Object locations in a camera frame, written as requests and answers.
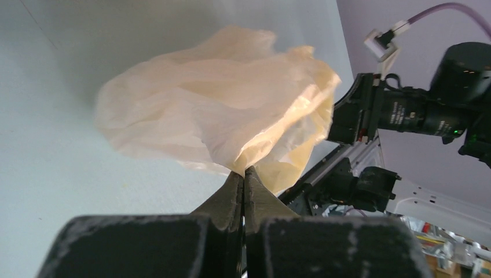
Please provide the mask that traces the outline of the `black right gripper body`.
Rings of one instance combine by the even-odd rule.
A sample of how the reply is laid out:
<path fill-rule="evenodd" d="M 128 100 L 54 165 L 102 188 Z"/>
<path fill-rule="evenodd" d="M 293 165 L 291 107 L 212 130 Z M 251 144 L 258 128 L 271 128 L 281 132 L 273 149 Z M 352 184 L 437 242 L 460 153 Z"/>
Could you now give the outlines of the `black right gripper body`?
<path fill-rule="evenodd" d="M 384 102 L 379 74 L 358 74 L 349 91 L 334 106 L 327 140 L 338 144 L 368 143 L 375 138 Z"/>

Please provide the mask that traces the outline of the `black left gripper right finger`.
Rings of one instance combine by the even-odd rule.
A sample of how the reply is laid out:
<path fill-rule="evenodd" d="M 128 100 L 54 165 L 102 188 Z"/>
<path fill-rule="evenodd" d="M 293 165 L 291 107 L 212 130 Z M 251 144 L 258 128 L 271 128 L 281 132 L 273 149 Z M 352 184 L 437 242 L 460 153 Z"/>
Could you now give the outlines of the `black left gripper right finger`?
<path fill-rule="evenodd" d="M 420 244 L 393 217 L 303 217 L 244 176 L 249 277 L 432 277 Z"/>

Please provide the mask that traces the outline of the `translucent cream trash bag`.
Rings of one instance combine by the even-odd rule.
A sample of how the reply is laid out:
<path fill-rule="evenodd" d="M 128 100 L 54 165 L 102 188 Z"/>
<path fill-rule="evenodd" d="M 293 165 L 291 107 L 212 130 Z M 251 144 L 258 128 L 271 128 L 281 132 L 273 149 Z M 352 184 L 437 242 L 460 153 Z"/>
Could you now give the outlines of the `translucent cream trash bag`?
<path fill-rule="evenodd" d="M 117 152 L 213 173 L 253 167 L 271 193 L 292 187 L 328 136 L 340 77 L 311 46 L 277 52 L 267 30 L 228 26 L 108 81 L 95 123 Z"/>

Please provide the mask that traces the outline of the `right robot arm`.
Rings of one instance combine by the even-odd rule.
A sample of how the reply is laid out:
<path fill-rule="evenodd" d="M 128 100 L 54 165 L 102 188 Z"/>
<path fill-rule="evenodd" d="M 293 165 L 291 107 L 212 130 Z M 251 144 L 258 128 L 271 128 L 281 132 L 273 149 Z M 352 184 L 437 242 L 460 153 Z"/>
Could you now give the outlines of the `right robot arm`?
<path fill-rule="evenodd" d="M 490 244 L 490 45 L 450 46 L 429 89 L 358 74 L 336 105 L 338 147 L 281 201 L 406 215 Z"/>

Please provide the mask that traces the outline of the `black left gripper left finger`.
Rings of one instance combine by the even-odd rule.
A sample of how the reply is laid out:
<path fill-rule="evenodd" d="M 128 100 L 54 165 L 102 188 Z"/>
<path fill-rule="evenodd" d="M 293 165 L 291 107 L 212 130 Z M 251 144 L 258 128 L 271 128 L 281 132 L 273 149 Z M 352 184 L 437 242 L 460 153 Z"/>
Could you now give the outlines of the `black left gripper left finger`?
<path fill-rule="evenodd" d="M 185 215 L 84 215 L 55 238 L 39 277 L 240 277 L 243 178 Z"/>

